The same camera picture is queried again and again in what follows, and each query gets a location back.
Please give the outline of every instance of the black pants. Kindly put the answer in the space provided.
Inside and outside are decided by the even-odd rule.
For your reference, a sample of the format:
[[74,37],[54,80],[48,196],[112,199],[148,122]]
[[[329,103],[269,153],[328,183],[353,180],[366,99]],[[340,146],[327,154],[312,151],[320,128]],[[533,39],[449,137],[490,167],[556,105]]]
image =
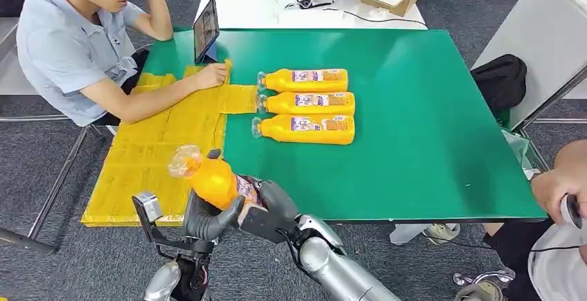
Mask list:
[[[132,55],[132,58],[136,62],[137,73],[127,78],[127,80],[120,87],[127,95],[129,95],[130,91],[132,91],[132,89],[134,89],[134,87],[136,86],[138,78],[141,76],[141,73],[143,72],[143,67],[145,65],[145,62],[147,61],[148,56],[149,50],[142,50]],[[112,115],[110,112],[107,112],[101,118],[92,122],[92,125],[96,126],[118,126],[119,124],[120,119]]]
[[516,279],[503,292],[507,301],[541,301],[530,281],[528,257],[536,241],[552,224],[550,218],[536,223],[508,221],[493,237],[485,235],[483,240],[497,251],[501,262],[516,272]]

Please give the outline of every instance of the yellow foam mat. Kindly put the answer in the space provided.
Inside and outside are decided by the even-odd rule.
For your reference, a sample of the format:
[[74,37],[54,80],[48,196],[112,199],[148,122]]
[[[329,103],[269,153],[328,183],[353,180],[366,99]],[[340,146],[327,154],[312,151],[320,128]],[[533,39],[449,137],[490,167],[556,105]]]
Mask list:
[[[188,67],[186,74],[200,69]],[[172,75],[145,73],[132,94],[173,82]],[[256,88],[229,82],[227,78],[225,85],[197,91],[151,118],[132,125],[121,123],[81,222],[88,227],[139,226],[131,196],[148,191],[157,195],[163,210],[158,224],[180,226],[190,186],[169,175],[167,164],[175,150],[188,143],[204,153],[222,148],[225,113],[256,110]]]

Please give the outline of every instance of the shirt collar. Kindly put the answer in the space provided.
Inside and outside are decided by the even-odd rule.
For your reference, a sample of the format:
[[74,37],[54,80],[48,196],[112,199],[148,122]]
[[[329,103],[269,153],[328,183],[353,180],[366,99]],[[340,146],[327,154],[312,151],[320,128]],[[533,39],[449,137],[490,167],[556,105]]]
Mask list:
[[87,35],[91,35],[99,30],[99,26],[91,23],[87,18],[83,17],[67,0],[51,0],[60,10],[69,15]]

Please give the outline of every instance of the young man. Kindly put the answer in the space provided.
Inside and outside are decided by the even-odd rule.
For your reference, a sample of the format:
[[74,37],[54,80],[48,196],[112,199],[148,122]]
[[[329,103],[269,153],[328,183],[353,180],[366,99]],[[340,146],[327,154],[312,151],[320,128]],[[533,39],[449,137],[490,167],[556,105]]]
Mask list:
[[[587,140],[561,149],[554,169],[532,180],[532,192],[550,219],[485,224],[485,241],[516,271],[506,291],[508,301],[587,300]],[[560,205],[565,194],[577,196],[582,229],[564,224]],[[530,252],[567,246],[581,247]]]
[[146,55],[123,56],[126,27],[157,40],[173,35],[165,0],[147,3],[150,14],[128,0],[25,0],[17,45],[28,81],[79,126],[133,123],[222,84],[225,66],[211,64],[170,86],[130,95]]

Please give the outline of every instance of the green tabletop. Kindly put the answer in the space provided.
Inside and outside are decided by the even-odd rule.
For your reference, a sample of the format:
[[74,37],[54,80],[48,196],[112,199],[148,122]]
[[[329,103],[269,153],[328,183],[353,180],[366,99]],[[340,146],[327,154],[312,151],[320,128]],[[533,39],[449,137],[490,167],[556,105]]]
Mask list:
[[[281,68],[348,70],[351,145],[254,139],[254,114],[228,116],[233,171],[277,181],[301,212],[335,221],[545,216],[446,31],[233,29],[217,44],[219,59],[233,60],[233,84]],[[192,63],[187,31],[155,44],[145,71],[180,78]]]

